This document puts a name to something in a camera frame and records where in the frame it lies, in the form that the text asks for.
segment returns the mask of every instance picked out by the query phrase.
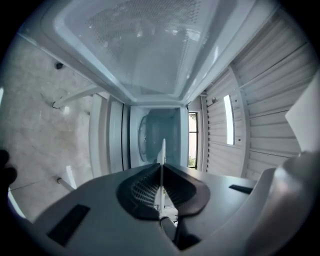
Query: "floor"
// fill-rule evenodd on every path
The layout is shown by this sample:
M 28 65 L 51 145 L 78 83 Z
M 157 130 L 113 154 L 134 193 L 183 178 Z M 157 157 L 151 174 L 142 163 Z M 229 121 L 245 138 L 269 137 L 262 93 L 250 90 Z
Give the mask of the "floor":
M 71 169 L 77 186 L 93 178 L 89 158 L 92 98 L 61 109 L 52 103 L 90 82 L 17 36 L 0 69 L 0 148 L 9 151 L 18 177 L 11 193 L 30 221 L 68 191 L 57 177 Z

